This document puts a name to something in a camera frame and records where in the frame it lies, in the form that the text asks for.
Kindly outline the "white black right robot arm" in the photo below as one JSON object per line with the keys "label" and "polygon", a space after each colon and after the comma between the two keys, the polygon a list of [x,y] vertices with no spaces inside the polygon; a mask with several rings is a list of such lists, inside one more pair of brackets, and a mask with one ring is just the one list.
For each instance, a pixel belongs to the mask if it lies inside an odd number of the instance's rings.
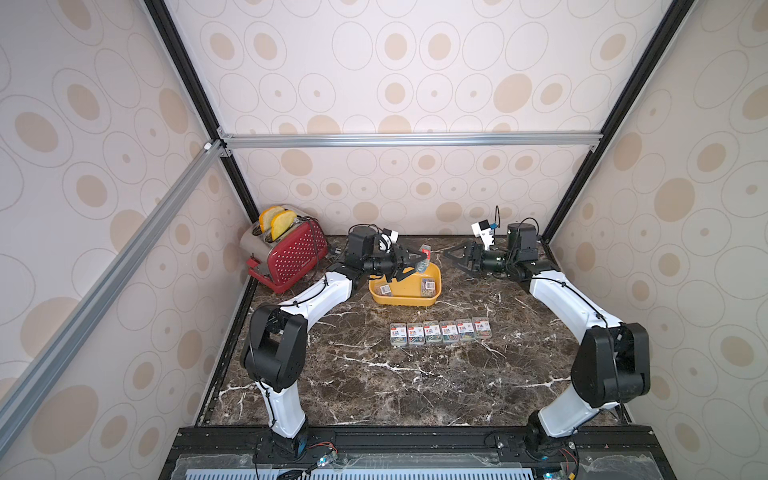
{"label": "white black right robot arm", "polygon": [[651,389],[650,339],[638,323],[626,323],[578,290],[541,243],[530,219],[507,227],[507,244],[495,243],[495,224],[471,227],[474,240],[459,247],[455,261],[474,276],[502,275],[543,303],[579,343],[570,385],[528,419],[525,449],[544,459],[603,410],[646,395]]}

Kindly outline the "clear paper clip box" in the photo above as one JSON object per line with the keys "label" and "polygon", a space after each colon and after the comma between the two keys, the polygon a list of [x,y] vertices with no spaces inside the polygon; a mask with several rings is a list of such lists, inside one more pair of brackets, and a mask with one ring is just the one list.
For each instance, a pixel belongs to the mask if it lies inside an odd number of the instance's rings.
{"label": "clear paper clip box", "polygon": [[415,269],[418,273],[425,273],[431,263],[431,247],[426,244],[420,246],[420,252],[423,258],[417,263]]}
{"label": "clear paper clip box", "polygon": [[422,278],[420,284],[421,296],[424,298],[431,298],[436,295],[437,285],[436,281],[431,278]]}
{"label": "clear paper clip box", "polygon": [[424,323],[425,342],[427,344],[441,344],[443,342],[440,323],[428,321]]}
{"label": "clear paper clip box", "polygon": [[419,347],[426,344],[426,335],[422,323],[409,323],[407,325],[407,341],[411,347]]}
{"label": "clear paper clip box", "polygon": [[474,323],[471,319],[461,319],[456,322],[459,338],[461,342],[471,342],[476,338]]}
{"label": "clear paper clip box", "polygon": [[444,344],[454,344],[460,341],[457,325],[452,321],[442,321],[440,332]]}
{"label": "clear paper clip box", "polygon": [[390,325],[390,343],[393,347],[401,348],[408,345],[407,325],[392,323]]}
{"label": "clear paper clip box", "polygon": [[475,338],[478,341],[488,340],[492,337],[492,328],[487,317],[474,317],[472,319]]}

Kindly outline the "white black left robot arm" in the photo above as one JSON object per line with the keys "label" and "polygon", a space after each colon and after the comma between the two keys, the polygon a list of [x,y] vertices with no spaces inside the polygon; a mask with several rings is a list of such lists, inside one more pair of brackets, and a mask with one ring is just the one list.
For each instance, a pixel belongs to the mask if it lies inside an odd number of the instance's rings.
{"label": "white black left robot arm", "polygon": [[301,450],[308,421],[298,379],[305,366],[308,333],[334,307],[349,300],[370,278],[402,281],[427,255],[397,242],[394,233],[372,224],[353,226],[336,261],[322,277],[292,299],[262,304],[252,314],[241,364],[265,402],[273,438]]}

